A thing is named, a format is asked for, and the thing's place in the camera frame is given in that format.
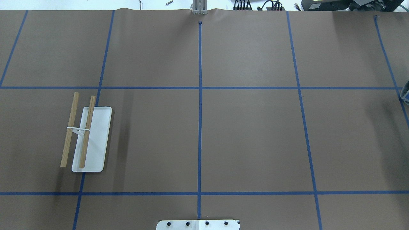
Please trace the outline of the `wooden rack rod inner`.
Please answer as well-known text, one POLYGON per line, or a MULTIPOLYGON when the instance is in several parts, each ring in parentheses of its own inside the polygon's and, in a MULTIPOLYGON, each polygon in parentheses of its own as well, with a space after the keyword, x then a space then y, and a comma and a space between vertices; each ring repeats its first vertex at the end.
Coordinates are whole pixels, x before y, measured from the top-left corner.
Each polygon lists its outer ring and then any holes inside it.
POLYGON ((81 150, 81 157, 80 157, 80 163, 79 163, 80 169, 85 168, 85 164, 86 164, 88 142, 89 142, 89 136, 90 136, 90 130, 91 130, 91 125, 92 125, 92 118, 93 118, 93 112, 94 112, 95 105, 96 105, 96 96, 91 96, 90 103, 88 106, 88 113, 87 113, 87 120, 86 120, 86 127, 85 127, 86 130, 84 131, 84 136, 83 136, 83 146, 81 150))

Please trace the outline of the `wooden rack rod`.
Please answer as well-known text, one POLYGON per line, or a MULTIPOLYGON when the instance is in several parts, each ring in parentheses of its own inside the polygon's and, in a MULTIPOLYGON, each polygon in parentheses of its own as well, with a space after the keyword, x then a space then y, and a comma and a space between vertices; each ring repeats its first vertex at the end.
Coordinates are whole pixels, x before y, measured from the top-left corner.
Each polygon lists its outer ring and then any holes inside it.
POLYGON ((88 142, 89 142, 89 136, 90 136, 90 130, 91 130, 91 125, 92 125, 92 118, 93 118, 93 112, 94 112, 95 105, 96 105, 96 96, 91 96, 90 103, 88 106, 88 113, 87 113, 87 120, 86 120, 86 127, 85 127, 86 130, 84 131, 84 136, 83 136, 83 146, 81 150, 81 157, 80 157, 80 163, 79 163, 80 169, 85 168, 85 164, 86 164, 88 142))
POLYGON ((68 121, 67 128, 66 128, 66 136, 65 136, 64 146, 63 146, 62 158, 60 161, 61 168, 65 168, 67 166, 68 155, 70 151, 71 139, 72 139, 72 134, 73 134, 72 127, 75 123, 79 97, 80 97, 80 93, 75 92, 73 94, 73 101, 72 101, 72 106, 70 110, 70 117, 69 117, 69 121, 68 121))

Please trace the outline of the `wooden rack rod outer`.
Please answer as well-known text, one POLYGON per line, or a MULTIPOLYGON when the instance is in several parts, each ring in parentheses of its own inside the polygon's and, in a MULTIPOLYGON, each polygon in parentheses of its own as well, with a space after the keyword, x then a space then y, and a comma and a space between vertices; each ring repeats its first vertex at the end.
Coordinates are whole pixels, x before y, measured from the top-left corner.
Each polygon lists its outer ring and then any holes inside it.
POLYGON ((66 128, 66 136, 65 136, 64 146, 63 146, 62 158, 60 161, 61 168, 65 168, 67 166, 68 155, 70 151, 71 139, 72 139, 72 134, 73 134, 72 127, 75 123, 79 97, 80 97, 80 93, 75 92, 73 94, 73 101, 72 101, 72 106, 70 110, 70 117, 69 117, 69 121, 68 121, 67 128, 66 128))

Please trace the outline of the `white rack base plate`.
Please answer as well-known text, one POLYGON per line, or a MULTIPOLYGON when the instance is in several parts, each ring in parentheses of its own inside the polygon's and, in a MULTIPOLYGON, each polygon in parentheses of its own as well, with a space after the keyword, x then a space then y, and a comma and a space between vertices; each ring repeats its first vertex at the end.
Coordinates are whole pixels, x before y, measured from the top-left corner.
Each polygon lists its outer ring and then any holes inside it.
MULTIPOLYGON (((84 107, 79 128, 86 127, 87 113, 88 107, 84 107)), ((94 108, 85 168, 79 168, 83 137, 78 136, 73 156, 73 165, 71 167, 72 172, 82 173, 103 171, 111 125, 111 116, 111 107, 104 106, 94 108)))

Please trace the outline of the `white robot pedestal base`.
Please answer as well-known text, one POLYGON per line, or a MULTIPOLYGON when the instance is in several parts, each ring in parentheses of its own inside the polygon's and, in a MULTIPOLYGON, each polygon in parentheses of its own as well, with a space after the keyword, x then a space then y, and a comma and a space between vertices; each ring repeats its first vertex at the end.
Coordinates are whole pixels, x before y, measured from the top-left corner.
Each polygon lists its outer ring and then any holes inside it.
POLYGON ((240 230, 240 221, 234 219, 162 220, 156 230, 240 230))

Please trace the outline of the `white rack bracket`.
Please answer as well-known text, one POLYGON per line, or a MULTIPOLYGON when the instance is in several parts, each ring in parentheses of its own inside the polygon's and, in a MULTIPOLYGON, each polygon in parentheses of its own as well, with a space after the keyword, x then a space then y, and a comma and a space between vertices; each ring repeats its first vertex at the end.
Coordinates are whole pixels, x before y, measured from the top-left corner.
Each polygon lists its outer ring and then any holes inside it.
POLYGON ((90 132, 90 129, 85 129, 85 128, 76 128, 76 127, 71 127, 68 126, 66 127, 67 130, 70 130, 71 132, 77 134, 78 136, 84 136, 86 134, 86 132, 90 132))

